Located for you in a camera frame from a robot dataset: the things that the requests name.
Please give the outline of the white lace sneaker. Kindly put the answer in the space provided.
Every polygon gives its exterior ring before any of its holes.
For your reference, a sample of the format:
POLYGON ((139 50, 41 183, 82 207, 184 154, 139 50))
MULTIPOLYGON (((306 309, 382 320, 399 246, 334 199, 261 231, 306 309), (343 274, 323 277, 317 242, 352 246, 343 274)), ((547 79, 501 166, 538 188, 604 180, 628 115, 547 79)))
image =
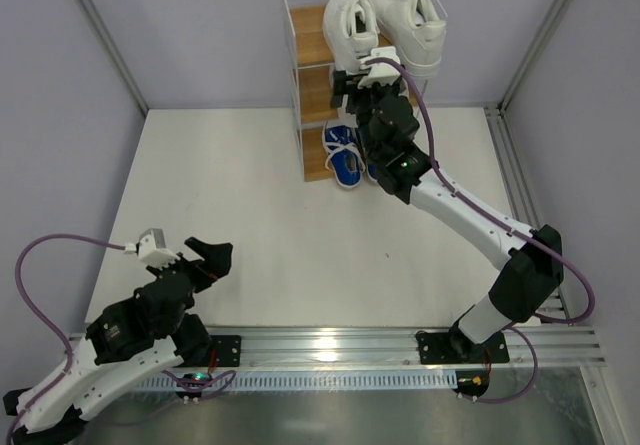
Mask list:
POLYGON ((412 107, 416 106, 415 94, 413 93, 411 87, 407 84, 404 78, 401 79, 401 82, 399 85, 399 95, 401 97, 405 97, 409 101, 412 107))
POLYGON ((333 68, 330 73, 331 98, 330 107, 339 109, 343 103, 343 97, 346 94, 347 74, 343 70, 333 68))

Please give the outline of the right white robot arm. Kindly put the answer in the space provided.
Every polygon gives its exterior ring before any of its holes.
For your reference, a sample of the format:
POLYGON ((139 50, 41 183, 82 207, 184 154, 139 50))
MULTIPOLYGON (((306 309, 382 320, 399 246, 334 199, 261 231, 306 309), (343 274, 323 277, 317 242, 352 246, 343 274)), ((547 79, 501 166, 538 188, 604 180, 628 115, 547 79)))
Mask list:
POLYGON ((482 300, 446 333, 429 336, 424 343, 443 360, 478 363, 488 358, 492 339, 506 326, 528 321, 562 282, 560 234, 551 226, 536 230, 484 203, 463 199, 462 189, 438 172, 434 159, 415 144, 420 124, 402 79, 362 87, 365 77, 332 72, 330 105, 354 117, 377 183, 447 225, 499 272, 482 300))

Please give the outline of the blue canvas sneaker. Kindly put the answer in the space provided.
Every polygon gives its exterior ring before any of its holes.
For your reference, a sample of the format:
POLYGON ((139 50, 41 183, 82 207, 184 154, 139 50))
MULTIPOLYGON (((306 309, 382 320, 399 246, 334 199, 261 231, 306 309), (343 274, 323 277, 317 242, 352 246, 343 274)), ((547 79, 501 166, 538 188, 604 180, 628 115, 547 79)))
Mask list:
POLYGON ((322 145, 326 153, 324 166, 331 170, 337 184, 345 189, 358 186, 365 172, 353 128, 327 123, 322 131, 322 145))
POLYGON ((355 130, 355 141, 365 165, 366 176, 369 181, 371 181, 372 183, 376 183, 378 179, 377 169, 375 164, 368 158, 366 154, 362 135, 358 129, 355 130))

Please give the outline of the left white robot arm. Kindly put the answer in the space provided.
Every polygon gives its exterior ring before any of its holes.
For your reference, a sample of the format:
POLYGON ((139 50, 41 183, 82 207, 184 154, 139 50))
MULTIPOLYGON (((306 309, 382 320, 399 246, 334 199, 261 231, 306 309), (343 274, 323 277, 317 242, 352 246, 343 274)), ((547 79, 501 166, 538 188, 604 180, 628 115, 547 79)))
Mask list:
POLYGON ((177 366, 197 366, 212 347, 201 319, 191 313, 196 294, 226 277, 232 266, 230 243, 209 244, 189 237, 195 253, 187 259, 170 251, 159 229, 149 229, 117 251, 135 256, 152 274, 150 283, 103 309, 77 344, 72 344, 33 302, 22 280, 31 242, 15 264, 23 301, 63 343, 63 362, 37 385, 7 392, 5 412, 13 421, 9 444, 66 444, 78 437, 104 408, 153 375, 177 366))

